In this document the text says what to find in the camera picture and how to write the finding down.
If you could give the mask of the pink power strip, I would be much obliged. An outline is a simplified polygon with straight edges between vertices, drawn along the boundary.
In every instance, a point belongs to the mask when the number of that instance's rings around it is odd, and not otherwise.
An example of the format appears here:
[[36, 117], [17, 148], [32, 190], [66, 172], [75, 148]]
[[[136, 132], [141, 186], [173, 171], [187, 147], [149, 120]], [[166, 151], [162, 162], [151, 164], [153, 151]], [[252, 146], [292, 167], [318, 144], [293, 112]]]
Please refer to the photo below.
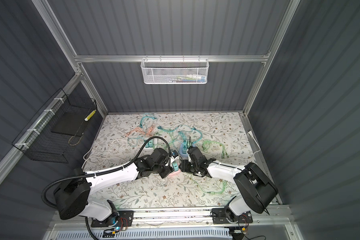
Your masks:
[[170, 173], [167, 177], [174, 178], [174, 177], [178, 176], [181, 172], [182, 172], [181, 170], [174, 171], [174, 172]]

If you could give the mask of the teal charger plug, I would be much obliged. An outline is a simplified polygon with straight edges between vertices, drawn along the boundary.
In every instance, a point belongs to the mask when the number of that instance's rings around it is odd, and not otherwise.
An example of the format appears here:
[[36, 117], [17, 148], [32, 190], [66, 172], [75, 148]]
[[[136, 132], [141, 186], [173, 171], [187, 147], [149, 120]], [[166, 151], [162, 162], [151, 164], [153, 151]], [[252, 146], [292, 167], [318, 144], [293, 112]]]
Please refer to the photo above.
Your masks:
[[174, 172], [177, 172], [179, 170], [179, 166], [178, 166], [178, 164], [176, 162], [172, 163], [172, 167], [174, 169]]

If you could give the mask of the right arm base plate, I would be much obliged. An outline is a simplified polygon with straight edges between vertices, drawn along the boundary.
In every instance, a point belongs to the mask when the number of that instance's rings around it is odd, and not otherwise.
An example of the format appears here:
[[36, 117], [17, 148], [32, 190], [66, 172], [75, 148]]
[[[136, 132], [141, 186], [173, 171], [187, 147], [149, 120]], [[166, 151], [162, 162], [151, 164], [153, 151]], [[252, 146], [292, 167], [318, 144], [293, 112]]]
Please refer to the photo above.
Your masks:
[[241, 215], [235, 215], [230, 209], [213, 208], [210, 216], [214, 224], [251, 224], [253, 223], [252, 213], [244, 212]]

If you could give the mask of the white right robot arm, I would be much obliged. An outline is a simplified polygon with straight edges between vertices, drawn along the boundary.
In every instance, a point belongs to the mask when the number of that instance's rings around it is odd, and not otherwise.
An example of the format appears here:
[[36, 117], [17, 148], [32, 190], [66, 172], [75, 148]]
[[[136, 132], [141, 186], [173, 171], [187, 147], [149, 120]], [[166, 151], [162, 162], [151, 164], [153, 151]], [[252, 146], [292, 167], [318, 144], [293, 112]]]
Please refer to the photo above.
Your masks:
[[255, 163], [230, 165], [207, 159], [197, 147], [188, 149], [188, 159], [181, 160], [180, 170], [197, 177], [216, 178], [236, 185], [239, 194], [224, 208], [228, 222], [237, 223], [250, 212], [268, 213], [267, 207], [279, 193], [275, 184]]

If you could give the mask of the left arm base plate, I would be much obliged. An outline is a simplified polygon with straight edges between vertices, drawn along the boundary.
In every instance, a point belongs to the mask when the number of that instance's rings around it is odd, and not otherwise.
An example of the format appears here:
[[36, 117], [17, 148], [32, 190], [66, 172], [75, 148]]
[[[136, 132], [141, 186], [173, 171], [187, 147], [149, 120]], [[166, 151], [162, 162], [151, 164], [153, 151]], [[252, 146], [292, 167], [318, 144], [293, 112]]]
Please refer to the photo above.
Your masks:
[[132, 226], [134, 219], [134, 211], [118, 211], [117, 213], [112, 213], [104, 221], [98, 221], [92, 218], [91, 227], [92, 228], [127, 228]]

